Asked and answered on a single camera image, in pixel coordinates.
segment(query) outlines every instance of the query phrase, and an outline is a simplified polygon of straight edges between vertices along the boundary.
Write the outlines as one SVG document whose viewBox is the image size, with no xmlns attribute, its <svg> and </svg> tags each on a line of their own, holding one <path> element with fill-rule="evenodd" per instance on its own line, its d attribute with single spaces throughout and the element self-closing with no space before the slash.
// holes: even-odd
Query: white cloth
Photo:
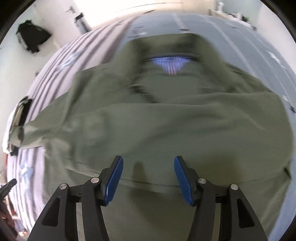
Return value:
<svg viewBox="0 0 296 241">
<path fill-rule="evenodd" d="M 4 133 L 4 137 L 3 137 L 3 142 L 2 142 L 3 152 L 6 153 L 6 154 L 9 154 L 9 150 L 8 150 L 9 131 L 10 131 L 10 127 L 11 127 L 11 124 L 12 124 L 13 117 L 14 117 L 15 110 L 16 110 L 17 106 L 18 105 L 16 105 L 16 107 L 10 113 L 10 115 L 8 117 L 8 121 L 6 123 L 6 129 L 5 129 L 5 133 Z"/>
</svg>

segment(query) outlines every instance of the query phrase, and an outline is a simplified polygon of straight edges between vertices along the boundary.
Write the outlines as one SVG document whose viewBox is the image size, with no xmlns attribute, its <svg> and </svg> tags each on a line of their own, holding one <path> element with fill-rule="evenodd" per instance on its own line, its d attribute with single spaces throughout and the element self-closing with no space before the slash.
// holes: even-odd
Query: olive green shirt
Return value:
<svg viewBox="0 0 296 241">
<path fill-rule="evenodd" d="M 150 61 L 179 55 L 192 61 L 176 76 Z M 177 155 L 214 184 L 238 184 L 268 234 L 290 183 L 292 140 L 279 96 L 195 34 L 128 42 L 113 62 L 77 73 L 67 93 L 10 135 L 21 148 L 44 146 L 49 195 L 124 158 L 114 201 L 103 211 L 112 240 L 186 239 L 194 210 L 182 201 Z"/>
</svg>

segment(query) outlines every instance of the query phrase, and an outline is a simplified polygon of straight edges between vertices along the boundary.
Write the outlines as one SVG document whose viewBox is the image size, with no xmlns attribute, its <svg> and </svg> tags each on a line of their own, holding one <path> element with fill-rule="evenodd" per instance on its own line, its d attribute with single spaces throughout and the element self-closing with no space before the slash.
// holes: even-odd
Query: blue gripper pad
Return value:
<svg viewBox="0 0 296 241">
<path fill-rule="evenodd" d="M 191 186 L 180 164 L 180 161 L 177 157 L 174 160 L 174 169 L 175 169 L 176 177 L 178 179 L 178 182 L 183 194 L 183 198 L 190 206 L 192 206 L 193 198 L 192 198 Z"/>
<path fill-rule="evenodd" d="M 107 205 L 109 204 L 109 202 L 113 200 L 122 171 L 123 171 L 123 158 L 120 157 L 106 185 L 104 202 Z"/>
</svg>

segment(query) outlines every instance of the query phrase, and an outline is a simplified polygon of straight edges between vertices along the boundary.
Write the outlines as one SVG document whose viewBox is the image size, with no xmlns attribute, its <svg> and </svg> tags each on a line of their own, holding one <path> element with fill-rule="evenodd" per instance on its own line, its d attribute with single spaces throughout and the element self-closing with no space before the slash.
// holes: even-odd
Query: black jacket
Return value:
<svg viewBox="0 0 296 241">
<path fill-rule="evenodd" d="M 19 43 L 21 43 L 27 51 L 31 51 L 32 53 L 39 52 L 38 45 L 43 44 L 51 36 L 51 34 L 43 28 L 32 24 L 31 20 L 26 20 L 24 23 L 20 24 L 16 34 Z"/>
</svg>

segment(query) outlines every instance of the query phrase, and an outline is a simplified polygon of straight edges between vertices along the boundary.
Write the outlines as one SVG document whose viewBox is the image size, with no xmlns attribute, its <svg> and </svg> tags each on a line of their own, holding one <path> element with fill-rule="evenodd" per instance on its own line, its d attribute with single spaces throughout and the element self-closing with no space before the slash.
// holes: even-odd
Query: bed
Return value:
<svg viewBox="0 0 296 241">
<path fill-rule="evenodd" d="M 275 50 L 257 32 L 239 23 L 213 16 L 153 12 L 114 22 L 88 32 L 58 50 L 33 82 L 28 96 L 33 99 L 26 122 L 33 120 L 50 102 L 67 92 L 77 71 L 110 62 L 123 45 L 134 38 L 191 32 L 207 38 L 224 60 L 259 78 L 283 98 L 293 131 L 296 119 L 296 75 Z M 24 226 L 31 231 L 48 196 L 43 191 L 44 149 L 20 150 L 9 156 L 8 179 L 18 183 L 10 199 Z M 269 240 L 279 240 L 296 213 L 296 158 L 290 172 L 293 178 Z"/>
</svg>

